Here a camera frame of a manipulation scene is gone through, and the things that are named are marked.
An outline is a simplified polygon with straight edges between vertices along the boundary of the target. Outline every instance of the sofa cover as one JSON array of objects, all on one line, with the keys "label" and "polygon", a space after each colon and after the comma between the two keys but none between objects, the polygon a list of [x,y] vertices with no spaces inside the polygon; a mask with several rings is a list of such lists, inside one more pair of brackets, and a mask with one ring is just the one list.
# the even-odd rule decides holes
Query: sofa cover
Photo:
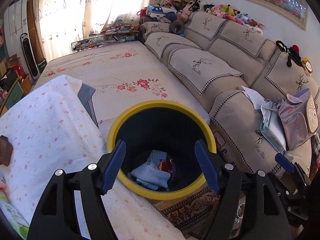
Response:
[{"label": "sofa cover", "polygon": [[[198,11],[191,14],[185,27],[184,38],[148,27],[145,45],[209,113],[217,150],[226,162],[242,171],[262,169],[281,177],[284,170],[275,162],[277,152],[259,133],[262,114],[254,110],[241,86],[274,102],[309,88],[318,105],[318,84],[293,61],[289,68],[284,52],[246,26]],[[161,39],[158,46],[162,35],[170,38]],[[310,140],[285,156],[308,174]]]}]

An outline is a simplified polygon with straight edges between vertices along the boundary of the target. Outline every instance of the yellow trash can rim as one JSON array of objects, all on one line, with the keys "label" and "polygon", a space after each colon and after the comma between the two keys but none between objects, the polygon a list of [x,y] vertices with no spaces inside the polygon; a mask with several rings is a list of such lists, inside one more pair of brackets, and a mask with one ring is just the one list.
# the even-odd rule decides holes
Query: yellow trash can rim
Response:
[{"label": "yellow trash can rim", "polygon": [[[154,107],[165,107],[165,108],[171,108],[177,111],[180,111],[190,118],[192,118],[198,126],[201,128],[202,132],[204,133],[204,136],[207,141],[208,149],[212,153],[216,153],[216,144],[213,137],[213,134],[207,125],[207,123],[204,121],[204,119],[195,111],[192,109],[168,100],[150,100],[138,103],[134,106],[129,107],[127,110],[125,110],[122,114],[120,114],[117,119],[113,122],[107,138],[107,152],[110,153],[116,143],[116,136],[117,133],[122,126],[122,124],[132,115],[135,113],[148,109],[148,108],[154,108]],[[175,198],[181,198],[186,195],[189,195],[196,191],[198,188],[200,188],[205,183],[205,178],[203,173],[189,186],[173,191],[173,192],[156,192],[149,189],[146,189],[142,186],[139,186],[138,184],[134,183],[132,180],[130,180],[124,172],[120,169],[118,173],[118,179],[121,181],[123,185],[125,185],[128,189],[130,189],[132,192],[146,197],[150,199],[156,199],[156,200],[170,200]]]}]

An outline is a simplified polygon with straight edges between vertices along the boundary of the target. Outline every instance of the trash can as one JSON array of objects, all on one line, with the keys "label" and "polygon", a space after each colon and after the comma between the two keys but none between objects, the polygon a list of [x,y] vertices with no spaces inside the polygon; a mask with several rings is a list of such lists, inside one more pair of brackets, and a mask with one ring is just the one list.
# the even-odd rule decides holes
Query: trash can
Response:
[{"label": "trash can", "polygon": [[[145,101],[124,111],[110,128],[108,152],[119,139],[126,143],[126,156],[118,179],[134,193],[156,200],[184,197],[204,184],[194,152],[197,140],[203,139],[209,151],[216,152],[204,119],[188,107],[167,100]],[[175,176],[168,181],[168,191],[146,189],[130,178],[130,172],[146,162],[151,150],[166,152],[174,161]]]}]

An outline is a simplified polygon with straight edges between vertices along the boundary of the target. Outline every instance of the diamond curtain pattern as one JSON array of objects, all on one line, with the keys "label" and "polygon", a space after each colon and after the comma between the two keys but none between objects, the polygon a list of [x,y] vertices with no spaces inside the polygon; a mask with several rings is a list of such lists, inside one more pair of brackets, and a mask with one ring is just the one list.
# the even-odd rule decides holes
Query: diamond curtain pattern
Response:
[{"label": "diamond curtain pattern", "polygon": [[137,12],[163,0],[33,0],[35,25],[47,61],[72,53],[71,43],[117,20],[137,25]]}]

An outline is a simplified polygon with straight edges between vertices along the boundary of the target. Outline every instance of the white blanket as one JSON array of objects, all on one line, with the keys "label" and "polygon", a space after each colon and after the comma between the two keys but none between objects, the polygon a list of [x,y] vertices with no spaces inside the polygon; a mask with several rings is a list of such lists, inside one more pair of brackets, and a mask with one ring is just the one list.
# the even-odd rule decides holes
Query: white blanket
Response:
[{"label": "white blanket", "polygon": [[[6,194],[28,223],[55,170],[80,171],[106,153],[100,131],[77,97],[81,85],[80,80],[57,77],[0,118],[0,133],[14,147],[10,165],[0,166]],[[75,196],[81,233],[90,238],[79,192]],[[184,239],[146,199],[118,180],[102,200],[119,239]]]},{"label": "white blanket", "polygon": [[210,122],[198,100],[138,41],[84,50],[52,60],[36,87],[62,74],[80,79],[97,90],[92,102],[103,138],[124,110],[153,99],[179,102]]}]

